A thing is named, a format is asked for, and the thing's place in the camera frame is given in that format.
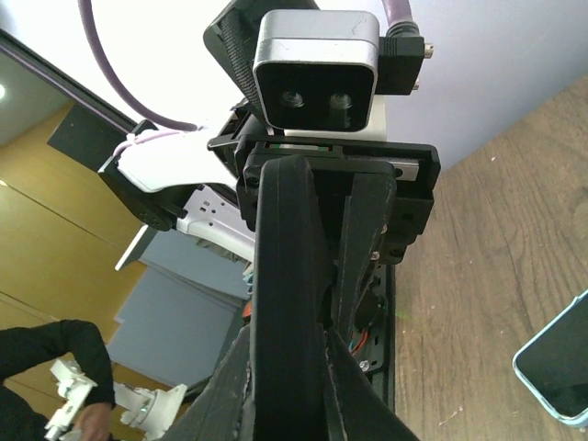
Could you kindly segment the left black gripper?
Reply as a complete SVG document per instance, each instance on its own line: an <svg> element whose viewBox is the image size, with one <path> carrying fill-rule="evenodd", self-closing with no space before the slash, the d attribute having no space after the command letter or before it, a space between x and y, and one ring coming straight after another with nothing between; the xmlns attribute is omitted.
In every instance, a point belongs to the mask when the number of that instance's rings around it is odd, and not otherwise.
<svg viewBox="0 0 588 441"><path fill-rule="evenodd" d="M237 178L241 217L252 232L263 165L292 154L306 158L315 173L327 243L337 250L341 237L335 291L339 331L353 327L362 281L384 226L379 252L392 265L424 232L441 169L429 144L248 134L219 136L208 149Z"/></svg>

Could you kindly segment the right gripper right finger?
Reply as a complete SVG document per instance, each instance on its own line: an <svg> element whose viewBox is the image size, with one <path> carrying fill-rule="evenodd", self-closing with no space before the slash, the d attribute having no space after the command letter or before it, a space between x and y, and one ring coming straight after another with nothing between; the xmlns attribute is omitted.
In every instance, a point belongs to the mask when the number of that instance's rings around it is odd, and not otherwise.
<svg viewBox="0 0 588 441"><path fill-rule="evenodd" d="M418 440L373 390L339 333L329 330L325 343L336 424L344 440Z"/></svg>

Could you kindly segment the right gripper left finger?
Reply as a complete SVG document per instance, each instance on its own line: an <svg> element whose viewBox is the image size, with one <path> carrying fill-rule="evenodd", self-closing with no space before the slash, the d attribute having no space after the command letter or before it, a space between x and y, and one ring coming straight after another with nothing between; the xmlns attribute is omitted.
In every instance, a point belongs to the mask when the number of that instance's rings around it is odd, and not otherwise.
<svg viewBox="0 0 588 441"><path fill-rule="evenodd" d="M208 385L164 434L165 441L232 441L254 438L251 330L244 326Z"/></svg>

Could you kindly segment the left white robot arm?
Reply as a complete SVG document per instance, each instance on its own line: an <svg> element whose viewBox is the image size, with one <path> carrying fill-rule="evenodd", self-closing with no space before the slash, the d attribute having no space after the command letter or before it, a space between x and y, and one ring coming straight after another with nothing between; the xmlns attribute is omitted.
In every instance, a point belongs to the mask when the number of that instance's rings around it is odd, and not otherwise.
<svg viewBox="0 0 588 441"><path fill-rule="evenodd" d="M389 142L378 100L408 96L433 46L406 1L367 11L232 1L205 46L243 93L219 134L148 117L100 169L143 223L252 265L252 327L349 334L380 265L424 232L435 147Z"/></svg>

